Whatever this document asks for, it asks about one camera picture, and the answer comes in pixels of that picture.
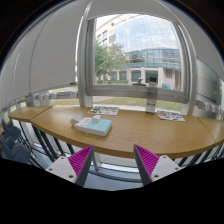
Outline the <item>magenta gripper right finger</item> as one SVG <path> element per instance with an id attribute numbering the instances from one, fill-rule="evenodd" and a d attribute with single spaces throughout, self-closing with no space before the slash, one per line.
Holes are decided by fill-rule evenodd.
<path id="1" fill-rule="evenodd" d="M 180 170 L 180 167 L 167 155 L 158 156 L 141 146 L 134 145 L 133 154 L 143 185 Z"/>

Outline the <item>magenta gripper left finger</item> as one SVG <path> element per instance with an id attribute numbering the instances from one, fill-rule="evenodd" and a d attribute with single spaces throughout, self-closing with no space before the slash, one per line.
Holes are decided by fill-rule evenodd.
<path id="1" fill-rule="evenodd" d="M 60 156 L 46 171 L 83 187 L 93 156 L 94 147 L 90 145 L 69 157 Z"/>

